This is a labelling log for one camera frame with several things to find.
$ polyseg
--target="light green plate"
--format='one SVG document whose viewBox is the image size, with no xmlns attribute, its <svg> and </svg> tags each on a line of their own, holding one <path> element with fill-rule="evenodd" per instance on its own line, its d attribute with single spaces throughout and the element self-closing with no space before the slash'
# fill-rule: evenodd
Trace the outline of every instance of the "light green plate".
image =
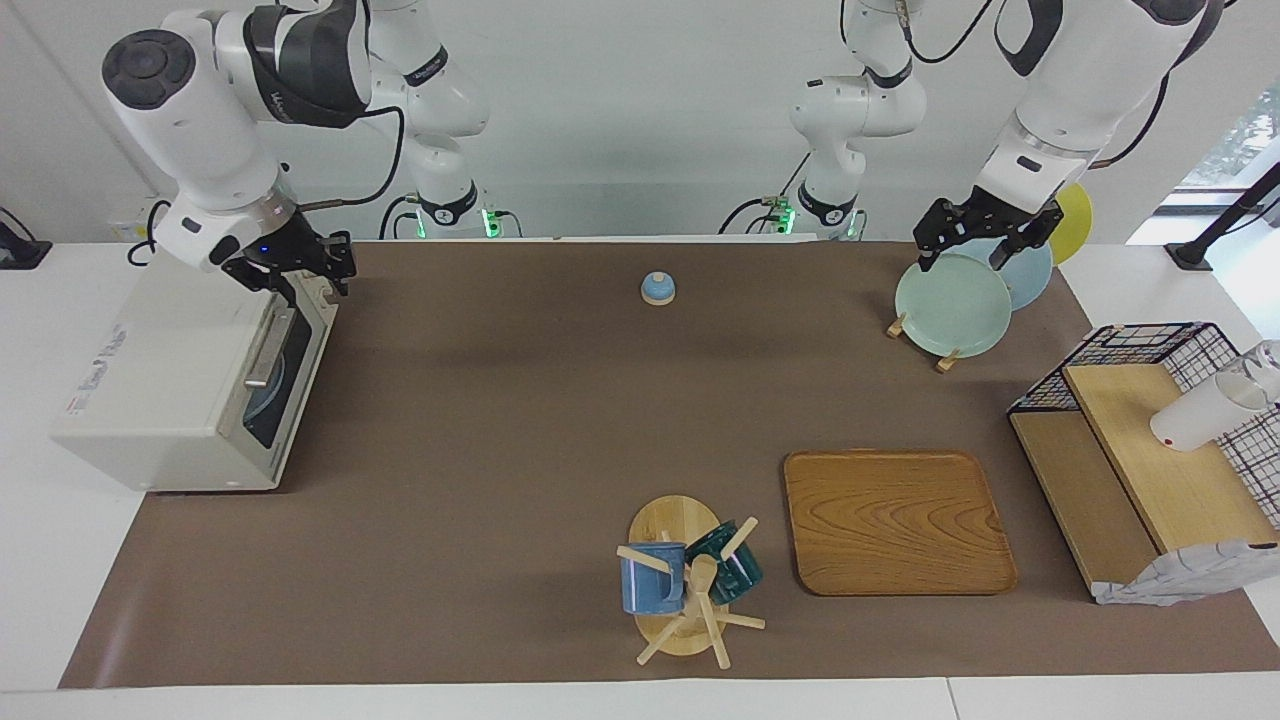
<svg viewBox="0 0 1280 720">
<path fill-rule="evenodd" d="M 966 255 L 989 266 L 991 254 L 997 247 L 1000 247 L 998 240 L 980 238 L 970 240 L 964 245 L 947 250 L 947 252 Z M 1039 247 L 1023 250 L 1005 263 L 1005 266 L 1000 269 L 1000 277 L 1004 278 L 1005 286 L 1009 287 L 1014 311 L 1016 313 L 1027 307 L 1032 302 L 1036 302 L 1036 299 L 1048 288 L 1048 281 L 1053 277 L 1053 249 L 1046 243 Z"/>
<path fill-rule="evenodd" d="M 927 352 L 973 357 L 1005 337 L 1014 314 L 1000 273 L 965 255 L 938 258 L 928 273 L 911 265 L 897 283 L 895 306 L 902 329 Z"/>
</svg>

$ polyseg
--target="blue mug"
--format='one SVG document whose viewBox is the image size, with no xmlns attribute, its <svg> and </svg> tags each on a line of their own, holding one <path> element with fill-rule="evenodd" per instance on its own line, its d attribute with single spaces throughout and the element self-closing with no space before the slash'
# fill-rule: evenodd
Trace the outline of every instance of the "blue mug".
<svg viewBox="0 0 1280 720">
<path fill-rule="evenodd" d="M 675 615 L 684 610 L 684 543 L 637 542 L 627 547 L 666 562 L 671 574 L 622 559 L 622 609 L 631 615 Z"/>
</svg>

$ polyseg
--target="oven handle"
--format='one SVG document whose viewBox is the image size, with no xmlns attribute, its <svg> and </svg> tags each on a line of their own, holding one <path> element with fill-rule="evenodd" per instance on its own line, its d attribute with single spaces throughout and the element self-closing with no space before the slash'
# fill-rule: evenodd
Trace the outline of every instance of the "oven handle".
<svg viewBox="0 0 1280 720">
<path fill-rule="evenodd" d="M 266 337 L 262 338 L 262 346 L 257 350 L 257 359 L 244 375 L 244 387 L 261 389 L 271 380 L 271 370 L 284 352 L 284 343 L 289 340 L 289 331 L 293 329 L 297 314 L 297 307 L 282 307 L 274 313 Z"/>
</svg>

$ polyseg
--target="brown table mat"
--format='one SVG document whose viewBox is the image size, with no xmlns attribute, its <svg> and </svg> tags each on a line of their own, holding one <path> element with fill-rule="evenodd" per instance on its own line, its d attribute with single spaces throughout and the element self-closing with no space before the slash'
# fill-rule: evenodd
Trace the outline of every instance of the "brown table mat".
<svg viewBox="0 0 1280 720">
<path fill-rule="evenodd" d="M 1274 670 L 1242 592 L 1100 607 L 1005 419 L 1088 329 L 1061 277 L 946 377 L 883 336 L 906 245 L 362 245 L 280 489 L 142 503 L 61 687 Z M 678 283 L 668 307 L 645 273 Z M 996 597 L 819 598 L 781 466 L 959 448 L 1019 566 Z M 756 515 L 733 669 L 635 664 L 614 547 L 689 493 Z"/>
</svg>

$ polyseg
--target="window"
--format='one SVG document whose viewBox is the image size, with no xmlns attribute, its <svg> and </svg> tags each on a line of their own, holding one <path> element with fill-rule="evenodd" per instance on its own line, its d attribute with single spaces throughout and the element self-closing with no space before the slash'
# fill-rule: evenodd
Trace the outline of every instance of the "window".
<svg viewBox="0 0 1280 720">
<path fill-rule="evenodd" d="M 1180 192 L 1239 191 L 1280 160 L 1280 79 L 1235 122 L 1199 165 L 1178 186 Z"/>
</svg>

